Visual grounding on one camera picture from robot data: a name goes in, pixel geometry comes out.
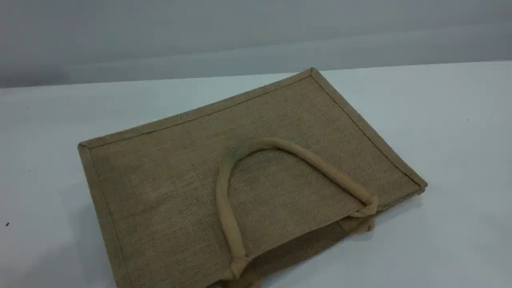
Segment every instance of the white surface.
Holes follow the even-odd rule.
[[[323,74],[429,187],[264,286],[509,287],[512,62]],[[114,287],[77,144],[288,75],[0,90],[0,284]]]

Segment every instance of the jute tote bag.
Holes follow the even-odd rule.
[[[78,150],[123,288],[252,285],[426,187],[313,68]]]

